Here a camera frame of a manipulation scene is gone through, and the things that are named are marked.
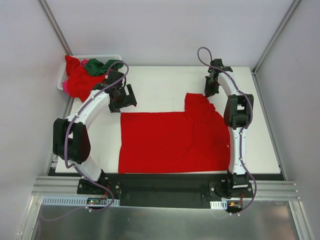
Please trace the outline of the white plastic laundry basket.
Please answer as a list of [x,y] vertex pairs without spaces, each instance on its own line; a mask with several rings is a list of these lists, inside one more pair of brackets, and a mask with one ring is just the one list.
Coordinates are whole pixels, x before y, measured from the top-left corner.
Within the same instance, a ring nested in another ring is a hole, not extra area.
[[[91,55],[87,54],[87,55],[72,55],[72,57],[78,59],[80,62],[83,60],[97,59],[98,61],[104,64],[109,60],[119,60],[119,61],[122,60],[122,57],[118,54],[91,54]],[[57,88],[61,91],[63,90],[63,83],[69,79],[69,77],[67,76],[66,66],[67,66],[67,62],[64,59],[58,73],[57,85],[56,85]]]

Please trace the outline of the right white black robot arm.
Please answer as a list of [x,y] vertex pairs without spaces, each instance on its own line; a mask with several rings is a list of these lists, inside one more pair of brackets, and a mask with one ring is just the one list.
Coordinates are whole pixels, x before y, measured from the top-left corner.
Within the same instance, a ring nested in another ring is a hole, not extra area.
[[230,138],[230,162],[226,179],[214,187],[214,192],[222,198],[231,199],[250,187],[250,174],[246,165],[246,136],[253,120],[254,96],[240,90],[233,78],[233,69],[225,66],[222,59],[211,60],[208,73],[205,77],[205,97],[217,95],[220,88],[227,96],[223,120]]

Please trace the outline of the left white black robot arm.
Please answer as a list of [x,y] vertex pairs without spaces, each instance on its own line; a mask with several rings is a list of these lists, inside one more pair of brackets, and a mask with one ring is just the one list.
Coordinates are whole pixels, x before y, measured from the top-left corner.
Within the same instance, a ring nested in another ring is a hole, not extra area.
[[104,109],[113,114],[136,105],[132,86],[127,84],[127,73],[111,69],[75,113],[53,123],[53,153],[64,160],[67,169],[74,168],[88,181],[88,188],[96,195],[106,189],[105,173],[90,156],[88,129]]

